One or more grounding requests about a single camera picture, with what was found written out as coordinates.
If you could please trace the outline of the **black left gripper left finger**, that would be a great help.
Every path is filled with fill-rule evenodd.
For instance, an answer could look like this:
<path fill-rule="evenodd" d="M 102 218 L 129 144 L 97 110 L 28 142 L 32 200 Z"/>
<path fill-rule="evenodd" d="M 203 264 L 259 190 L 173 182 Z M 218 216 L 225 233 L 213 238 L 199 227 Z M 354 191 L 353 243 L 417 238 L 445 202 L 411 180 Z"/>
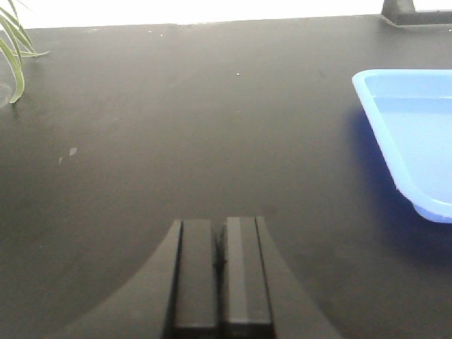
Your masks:
<path fill-rule="evenodd" d="M 215 251 L 209 220 L 175 220 L 132 278 L 51 337 L 217 338 Z"/>

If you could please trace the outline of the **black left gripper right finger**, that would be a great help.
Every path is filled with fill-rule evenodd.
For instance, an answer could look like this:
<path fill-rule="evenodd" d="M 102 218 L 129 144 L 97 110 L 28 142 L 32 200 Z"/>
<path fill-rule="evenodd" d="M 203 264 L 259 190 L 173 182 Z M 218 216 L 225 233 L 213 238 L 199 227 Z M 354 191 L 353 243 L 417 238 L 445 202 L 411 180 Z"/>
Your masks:
<path fill-rule="evenodd" d="M 228 217 L 222 231 L 223 338 L 340 338 L 297 282 L 262 217 Z"/>

